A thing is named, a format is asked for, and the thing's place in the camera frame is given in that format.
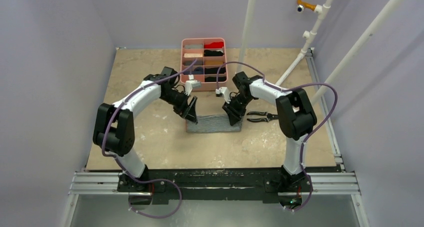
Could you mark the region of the grey striped underwear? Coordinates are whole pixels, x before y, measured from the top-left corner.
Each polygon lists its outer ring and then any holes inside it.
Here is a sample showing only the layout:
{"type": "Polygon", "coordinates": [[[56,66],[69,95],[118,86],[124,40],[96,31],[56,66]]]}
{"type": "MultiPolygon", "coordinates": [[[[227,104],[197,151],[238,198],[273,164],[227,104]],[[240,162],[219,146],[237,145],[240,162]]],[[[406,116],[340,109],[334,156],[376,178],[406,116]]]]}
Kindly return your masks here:
{"type": "Polygon", "coordinates": [[[234,133],[242,130],[243,121],[230,125],[226,114],[202,115],[197,123],[187,121],[186,132],[195,134],[234,133]]]}

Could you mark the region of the black underwear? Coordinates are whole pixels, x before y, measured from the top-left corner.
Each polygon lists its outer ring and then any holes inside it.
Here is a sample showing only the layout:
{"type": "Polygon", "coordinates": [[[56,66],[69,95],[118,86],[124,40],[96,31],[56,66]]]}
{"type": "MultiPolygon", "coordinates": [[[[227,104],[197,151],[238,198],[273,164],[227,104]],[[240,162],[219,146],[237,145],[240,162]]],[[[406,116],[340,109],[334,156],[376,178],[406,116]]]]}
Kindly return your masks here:
{"type": "Polygon", "coordinates": [[[212,83],[212,82],[226,82],[227,81],[227,77],[226,76],[219,76],[218,78],[216,78],[215,76],[207,76],[204,78],[204,82],[205,83],[212,83]]]}

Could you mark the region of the pink divided organizer tray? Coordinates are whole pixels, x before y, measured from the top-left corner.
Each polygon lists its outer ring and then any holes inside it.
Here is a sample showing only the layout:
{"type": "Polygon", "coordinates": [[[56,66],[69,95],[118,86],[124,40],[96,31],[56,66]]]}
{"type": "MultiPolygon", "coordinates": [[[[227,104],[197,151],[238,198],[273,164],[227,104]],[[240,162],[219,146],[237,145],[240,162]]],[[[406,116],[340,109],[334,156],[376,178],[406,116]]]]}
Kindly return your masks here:
{"type": "MultiPolygon", "coordinates": [[[[225,61],[225,63],[227,62],[227,55],[226,55],[226,43],[225,40],[223,38],[220,37],[215,37],[215,38],[186,38],[183,39],[181,42],[181,58],[180,58],[180,64],[181,70],[187,71],[192,69],[193,67],[198,67],[198,66],[203,66],[203,69],[205,68],[213,68],[213,67],[226,67],[226,66],[222,66],[222,65],[205,65],[205,60],[218,60],[218,61],[225,61]],[[204,48],[203,49],[185,49],[184,46],[185,45],[191,45],[191,44],[209,44],[212,42],[224,42],[224,47],[223,48],[204,48]],[[218,50],[218,51],[223,51],[224,55],[223,56],[211,56],[211,57],[202,57],[202,58],[184,58],[184,53],[203,53],[204,54],[204,50],[218,50]],[[185,61],[190,61],[190,60],[202,60],[203,61],[203,65],[193,65],[194,62],[192,63],[192,65],[189,66],[184,66],[183,62],[185,61]]],[[[198,80],[199,82],[201,82],[201,86],[199,88],[195,88],[195,91],[214,91],[216,89],[217,86],[219,87],[225,87],[227,85],[227,82],[229,80],[229,71],[228,68],[226,67],[226,73],[224,74],[193,74],[194,78],[196,80],[198,80]],[[205,77],[223,77],[225,76],[227,78],[227,80],[225,82],[205,82],[205,77]]],[[[188,75],[184,75],[183,73],[180,75],[180,82],[181,84],[185,84],[185,82],[189,79],[188,75]]]]}

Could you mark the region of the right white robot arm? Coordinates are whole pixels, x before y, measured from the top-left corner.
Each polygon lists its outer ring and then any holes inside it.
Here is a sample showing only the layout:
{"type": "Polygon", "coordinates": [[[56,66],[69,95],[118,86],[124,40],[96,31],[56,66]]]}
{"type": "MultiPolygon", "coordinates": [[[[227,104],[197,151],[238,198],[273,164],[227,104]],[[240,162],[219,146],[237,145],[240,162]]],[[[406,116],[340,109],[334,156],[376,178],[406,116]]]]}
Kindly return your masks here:
{"type": "Polygon", "coordinates": [[[215,94],[224,98],[223,110],[230,125],[239,123],[246,115],[247,105],[253,100],[264,100],[276,107],[277,120],[286,137],[283,175],[280,183],[288,191],[300,185],[304,162],[304,142],[317,124],[317,116],[306,91],[300,88],[284,89],[260,75],[248,77],[237,73],[232,81],[238,92],[232,96],[227,87],[216,87],[215,94]]]}

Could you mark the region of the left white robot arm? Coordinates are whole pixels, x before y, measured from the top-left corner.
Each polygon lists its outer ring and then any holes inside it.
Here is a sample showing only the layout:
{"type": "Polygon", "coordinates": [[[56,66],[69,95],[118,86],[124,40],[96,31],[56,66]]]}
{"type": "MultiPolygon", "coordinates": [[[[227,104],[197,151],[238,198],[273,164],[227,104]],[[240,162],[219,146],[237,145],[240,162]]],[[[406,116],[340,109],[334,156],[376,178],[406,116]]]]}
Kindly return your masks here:
{"type": "Polygon", "coordinates": [[[138,192],[149,186],[148,167],[134,150],[135,118],[152,102],[162,100],[182,119],[197,124],[196,103],[191,90],[177,89],[180,73],[165,66],[159,74],[147,75],[141,84],[113,104],[102,103],[97,110],[92,141],[130,177],[129,184],[138,192]]]}

